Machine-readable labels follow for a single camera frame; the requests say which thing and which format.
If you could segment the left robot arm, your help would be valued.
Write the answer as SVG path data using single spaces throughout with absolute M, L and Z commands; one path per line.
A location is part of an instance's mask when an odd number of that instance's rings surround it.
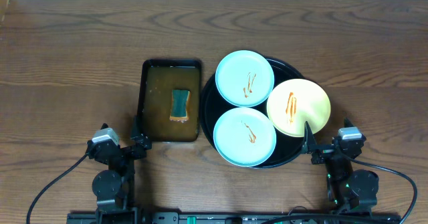
M 117 133 L 103 124 L 87 142 L 88 157 L 108 166 L 92 182 L 92 191 L 97 197 L 101 213 L 127 210 L 134 206 L 134 162 L 145 158 L 146 152 L 152 147 L 137 116 L 133 119 L 130 138 L 134 144 L 121 147 Z

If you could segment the yellow plate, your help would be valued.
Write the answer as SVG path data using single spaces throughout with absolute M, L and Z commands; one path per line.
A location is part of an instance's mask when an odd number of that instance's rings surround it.
M 291 79 L 272 90 L 266 111 L 278 131 L 292 137 L 303 137 L 305 123 L 314 134 L 325 127 L 330 118 L 331 104 L 327 93 L 315 82 Z

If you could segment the light blue plate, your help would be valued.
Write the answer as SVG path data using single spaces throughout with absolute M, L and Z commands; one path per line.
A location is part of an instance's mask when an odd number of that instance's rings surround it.
M 262 55 L 249 50 L 226 55 L 217 66 L 215 84 L 220 95 L 238 107 L 261 104 L 274 88 L 274 72 Z
M 217 152 L 236 166 L 253 167 L 274 152 L 276 130 L 267 116 L 253 108 L 233 108 L 215 124 L 213 142 Z

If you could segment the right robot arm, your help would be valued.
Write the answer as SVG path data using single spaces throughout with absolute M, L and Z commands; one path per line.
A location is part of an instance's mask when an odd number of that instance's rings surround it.
M 312 155 L 312 164 L 326 167 L 328 200 L 336 205 L 333 214 L 370 214 L 377 204 L 379 176 L 368 170 L 355 171 L 351 164 L 362 153 L 365 140 L 346 119 L 330 144 L 317 144 L 309 123 L 304 124 L 302 152 Z

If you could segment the green and yellow sponge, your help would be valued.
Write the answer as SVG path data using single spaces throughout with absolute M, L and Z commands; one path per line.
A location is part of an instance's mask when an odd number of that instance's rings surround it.
M 191 97 L 189 90 L 172 91 L 171 112 L 169 119 L 176 122 L 186 122 L 189 119 L 188 104 Z

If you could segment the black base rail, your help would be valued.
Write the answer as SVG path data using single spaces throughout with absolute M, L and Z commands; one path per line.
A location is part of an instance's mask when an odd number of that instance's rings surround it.
M 278 215 L 250 214 L 197 214 L 175 212 L 158 212 L 153 214 L 117 213 L 102 215 L 97 218 L 94 213 L 70 213 L 67 224 L 97 224 L 97 223 L 140 223 L 140 224 L 261 224 Z

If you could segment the black rectangular water tray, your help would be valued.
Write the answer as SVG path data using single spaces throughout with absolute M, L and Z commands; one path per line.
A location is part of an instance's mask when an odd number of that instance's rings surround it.
M 189 90 L 189 119 L 169 119 L 172 91 Z M 142 65 L 137 116 L 146 135 L 157 142 L 193 142 L 199 134 L 201 62 L 199 60 L 150 59 Z

